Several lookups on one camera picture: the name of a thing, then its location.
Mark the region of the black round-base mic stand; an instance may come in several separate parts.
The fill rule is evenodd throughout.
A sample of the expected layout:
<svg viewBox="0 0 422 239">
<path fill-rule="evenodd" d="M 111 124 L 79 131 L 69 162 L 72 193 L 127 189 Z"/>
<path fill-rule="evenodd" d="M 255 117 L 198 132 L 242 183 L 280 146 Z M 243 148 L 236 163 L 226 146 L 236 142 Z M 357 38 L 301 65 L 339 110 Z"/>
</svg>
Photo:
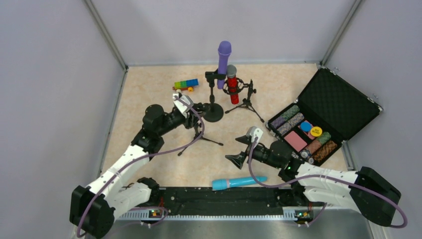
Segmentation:
<svg viewBox="0 0 422 239">
<path fill-rule="evenodd" d="M 210 88 L 210 104 L 204 115 L 204 119 L 208 122 L 217 122 L 223 118 L 224 110 L 221 105 L 215 102 L 215 95 L 213 93 L 213 89 L 215 87 L 215 80 L 224 80 L 225 75 L 219 74 L 218 70 L 215 70 L 213 72 L 207 71 L 205 72 L 205 78 Z"/>
</svg>

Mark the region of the black tripod mic stand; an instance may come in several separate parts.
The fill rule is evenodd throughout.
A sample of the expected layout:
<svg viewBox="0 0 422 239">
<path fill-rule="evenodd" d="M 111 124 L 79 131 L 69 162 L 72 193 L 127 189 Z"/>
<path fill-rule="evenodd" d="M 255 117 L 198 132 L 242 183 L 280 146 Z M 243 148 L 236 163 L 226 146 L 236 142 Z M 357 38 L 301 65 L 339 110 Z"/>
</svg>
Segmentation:
<svg viewBox="0 0 422 239">
<path fill-rule="evenodd" d="M 195 140 L 199 140 L 199 139 L 201 139 L 201 140 L 205 140 L 205 141 L 209 141 L 209 142 L 212 142 L 212 143 L 215 143 L 215 144 L 218 144 L 219 146 L 224 146 L 224 144 L 223 143 L 221 143 L 221 142 L 217 142 L 217 141 L 215 141 L 215 140 L 211 140 L 211 139 L 208 139 L 208 138 L 206 138 L 206 137 L 204 137 L 203 136 L 203 133 L 204 133 L 204 124 L 203 123 L 201 123 L 201 121 L 199 120 L 199 122 L 193 127 L 193 129 L 194 129 L 194 131 L 195 131 L 195 135 L 194 135 L 194 137 L 193 137 L 193 140 L 192 141 L 195 141 Z M 188 147 L 186 147 L 186 148 L 184 148 L 184 149 L 182 149 L 179 153 L 178 153 L 178 156 L 181 156 L 182 154 L 183 154 L 183 152 L 187 149 Z"/>
</svg>

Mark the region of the teal toy microphone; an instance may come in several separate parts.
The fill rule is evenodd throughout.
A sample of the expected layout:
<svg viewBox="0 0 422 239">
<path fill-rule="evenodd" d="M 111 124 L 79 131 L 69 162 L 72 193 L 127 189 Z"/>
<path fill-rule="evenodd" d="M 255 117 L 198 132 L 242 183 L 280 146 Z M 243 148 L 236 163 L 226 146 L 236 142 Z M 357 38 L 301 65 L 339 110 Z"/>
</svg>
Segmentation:
<svg viewBox="0 0 422 239">
<path fill-rule="evenodd" d="M 252 177 L 217 179 L 212 181 L 211 188 L 214 191 L 220 191 L 229 188 L 249 186 L 254 184 L 257 184 L 257 182 Z"/>
</svg>

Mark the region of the black shock-mount tripod stand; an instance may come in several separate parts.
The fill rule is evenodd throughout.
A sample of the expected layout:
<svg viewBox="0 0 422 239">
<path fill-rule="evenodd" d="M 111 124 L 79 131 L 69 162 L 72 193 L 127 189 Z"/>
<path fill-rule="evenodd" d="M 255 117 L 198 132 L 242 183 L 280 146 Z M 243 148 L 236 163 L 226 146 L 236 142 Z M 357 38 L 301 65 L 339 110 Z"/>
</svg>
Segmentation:
<svg viewBox="0 0 422 239">
<path fill-rule="evenodd" d="M 254 112 L 258 116 L 260 121 L 264 122 L 264 119 L 259 115 L 259 113 L 253 107 L 252 102 L 251 102 L 251 96 L 253 94 L 257 93 L 257 90 L 254 88 L 253 80 L 251 79 L 249 83 L 245 83 L 241 78 L 237 77 L 237 92 L 238 92 L 238 94 L 241 93 L 243 89 L 247 89 L 247 97 L 243 98 L 241 104 L 236 105 L 235 107 L 233 107 L 230 110 L 226 110 L 224 113 L 228 114 L 235 109 L 244 108 L 244 109 L 247 109 L 247 110 Z M 224 83 L 223 92 L 225 94 L 229 95 L 229 92 L 227 90 L 227 80 Z"/>
</svg>

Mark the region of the red glitter microphone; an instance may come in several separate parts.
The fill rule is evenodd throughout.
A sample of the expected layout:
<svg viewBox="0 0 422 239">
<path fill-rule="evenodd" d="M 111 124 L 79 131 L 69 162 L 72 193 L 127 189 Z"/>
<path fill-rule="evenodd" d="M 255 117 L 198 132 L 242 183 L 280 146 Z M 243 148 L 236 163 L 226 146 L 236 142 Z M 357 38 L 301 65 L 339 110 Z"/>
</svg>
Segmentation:
<svg viewBox="0 0 422 239">
<path fill-rule="evenodd" d="M 227 66 L 227 90 L 229 92 L 230 100 L 233 105 L 237 105 L 239 103 L 236 73 L 237 68 L 234 65 Z"/>
</svg>

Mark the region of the purple toy microphone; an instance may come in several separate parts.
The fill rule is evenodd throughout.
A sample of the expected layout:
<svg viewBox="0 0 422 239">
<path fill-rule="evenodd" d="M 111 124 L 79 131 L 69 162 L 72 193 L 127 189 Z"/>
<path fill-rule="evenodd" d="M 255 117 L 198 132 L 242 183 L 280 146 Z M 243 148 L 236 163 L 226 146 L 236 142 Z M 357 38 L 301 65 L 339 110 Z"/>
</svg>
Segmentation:
<svg viewBox="0 0 422 239">
<path fill-rule="evenodd" d="M 226 72 L 227 72 L 227 66 L 228 66 L 228 59 L 231 55 L 231 43 L 229 41 L 222 41 L 217 49 L 218 52 L 218 68 L 217 68 L 217 73 L 224 75 L 222 79 L 219 79 L 217 81 L 217 88 L 218 89 L 223 89 L 224 86 L 224 82 L 226 79 Z"/>
</svg>

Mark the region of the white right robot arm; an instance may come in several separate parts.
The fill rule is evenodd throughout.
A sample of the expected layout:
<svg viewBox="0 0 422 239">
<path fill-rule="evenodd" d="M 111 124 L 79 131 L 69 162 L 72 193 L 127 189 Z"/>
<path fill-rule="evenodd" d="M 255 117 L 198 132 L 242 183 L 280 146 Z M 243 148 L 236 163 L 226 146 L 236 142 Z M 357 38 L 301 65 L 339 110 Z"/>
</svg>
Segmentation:
<svg viewBox="0 0 422 239">
<path fill-rule="evenodd" d="M 284 184 L 290 184 L 296 202 L 321 202 L 354 210 L 367 220 L 383 226 L 394 227 L 393 217 L 401 214 L 407 225 L 408 219 L 399 207 L 401 192 L 370 167 L 358 171 L 337 171 L 322 168 L 293 156 L 293 149 L 282 140 L 269 147 L 251 136 L 241 136 L 236 141 L 247 148 L 235 155 L 226 155 L 237 168 L 252 160 L 279 170 Z"/>
</svg>

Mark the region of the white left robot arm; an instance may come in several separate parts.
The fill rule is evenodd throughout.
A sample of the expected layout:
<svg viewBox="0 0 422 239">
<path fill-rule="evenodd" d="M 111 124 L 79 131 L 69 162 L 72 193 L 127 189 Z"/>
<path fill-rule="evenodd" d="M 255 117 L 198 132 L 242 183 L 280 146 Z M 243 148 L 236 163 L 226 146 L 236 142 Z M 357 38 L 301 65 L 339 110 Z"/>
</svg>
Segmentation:
<svg viewBox="0 0 422 239">
<path fill-rule="evenodd" d="M 141 130 L 118 161 L 89 185 L 73 190 L 70 222 L 77 227 L 76 237 L 89 234 L 101 239 L 121 215 L 148 202 L 158 186 L 154 180 L 143 178 L 128 189 L 123 189 L 124 185 L 136 171 L 161 154 L 163 135 L 181 125 L 193 128 L 203 122 L 202 116 L 208 109 L 207 103 L 183 103 L 182 100 L 175 100 L 169 113 L 158 104 L 147 107 Z"/>
</svg>

